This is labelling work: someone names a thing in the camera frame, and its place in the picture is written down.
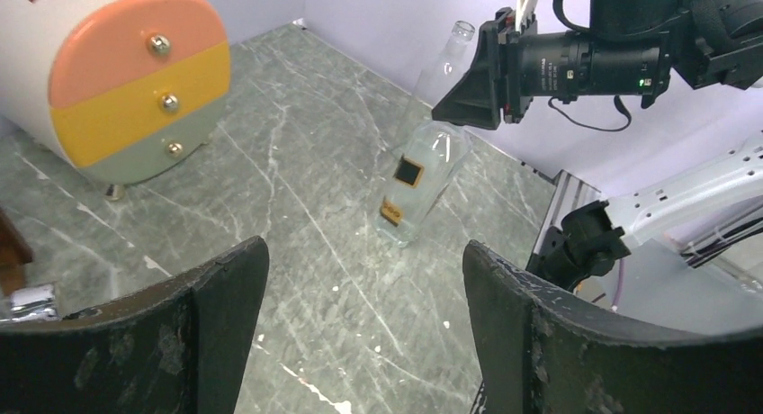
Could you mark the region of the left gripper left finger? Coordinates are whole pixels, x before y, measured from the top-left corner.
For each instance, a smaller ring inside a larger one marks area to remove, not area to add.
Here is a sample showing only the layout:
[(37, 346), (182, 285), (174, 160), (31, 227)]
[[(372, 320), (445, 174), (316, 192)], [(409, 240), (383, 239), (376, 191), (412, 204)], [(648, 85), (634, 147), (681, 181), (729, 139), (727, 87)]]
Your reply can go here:
[(2, 412), (233, 412), (269, 263), (255, 236), (64, 319), (3, 326)]

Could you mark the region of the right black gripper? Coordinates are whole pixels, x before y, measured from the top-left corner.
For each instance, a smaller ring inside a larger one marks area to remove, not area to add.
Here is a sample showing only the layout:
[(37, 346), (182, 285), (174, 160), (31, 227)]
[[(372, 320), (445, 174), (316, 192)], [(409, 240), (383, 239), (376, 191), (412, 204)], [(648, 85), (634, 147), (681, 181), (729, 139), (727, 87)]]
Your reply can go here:
[(521, 44), (538, 34), (537, 20), (534, 13), (521, 18), (511, 7), (500, 9), (496, 18), (498, 23), (481, 25), (471, 65), (433, 108), (435, 121), (494, 131), (502, 119), (524, 118), (533, 97), (522, 95)]

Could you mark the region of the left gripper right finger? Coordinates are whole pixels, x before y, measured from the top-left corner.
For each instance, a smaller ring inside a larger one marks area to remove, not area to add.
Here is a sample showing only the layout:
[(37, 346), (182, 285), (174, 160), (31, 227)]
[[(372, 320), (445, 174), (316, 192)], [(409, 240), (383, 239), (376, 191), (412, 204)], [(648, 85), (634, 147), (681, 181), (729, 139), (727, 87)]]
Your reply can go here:
[(762, 331), (703, 336), (618, 315), (473, 240), (462, 273), (476, 413), (759, 413)]

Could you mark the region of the clear bottle black gold cap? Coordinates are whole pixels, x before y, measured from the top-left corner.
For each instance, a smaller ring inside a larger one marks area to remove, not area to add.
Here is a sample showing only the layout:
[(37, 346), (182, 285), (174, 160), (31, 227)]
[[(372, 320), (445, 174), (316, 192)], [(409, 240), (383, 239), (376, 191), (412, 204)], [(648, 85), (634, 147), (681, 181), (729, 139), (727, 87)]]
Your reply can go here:
[(470, 151), (463, 127), (444, 121), (416, 127), (382, 188), (377, 231), (399, 248), (415, 240)]

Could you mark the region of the blue glass bottle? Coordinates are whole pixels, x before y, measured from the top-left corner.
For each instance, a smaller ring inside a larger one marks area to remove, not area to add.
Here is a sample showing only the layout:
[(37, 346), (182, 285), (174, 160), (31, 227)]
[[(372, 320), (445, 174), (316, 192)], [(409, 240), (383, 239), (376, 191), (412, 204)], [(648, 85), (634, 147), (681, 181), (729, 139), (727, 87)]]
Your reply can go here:
[(25, 287), (1, 297), (1, 324), (60, 320), (58, 309), (55, 284)]

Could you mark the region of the clear glass bottle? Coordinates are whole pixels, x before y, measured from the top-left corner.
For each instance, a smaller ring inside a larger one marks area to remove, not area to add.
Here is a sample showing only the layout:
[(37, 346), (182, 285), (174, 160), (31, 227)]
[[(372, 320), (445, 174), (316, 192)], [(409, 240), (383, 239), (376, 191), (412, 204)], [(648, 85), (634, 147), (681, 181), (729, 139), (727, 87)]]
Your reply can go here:
[(464, 74), (465, 54), (475, 27), (466, 21), (453, 24), (451, 34), (437, 57), (422, 69), (407, 105), (398, 117), (398, 129), (390, 152), (398, 158), (416, 127), (431, 121), (431, 110)]

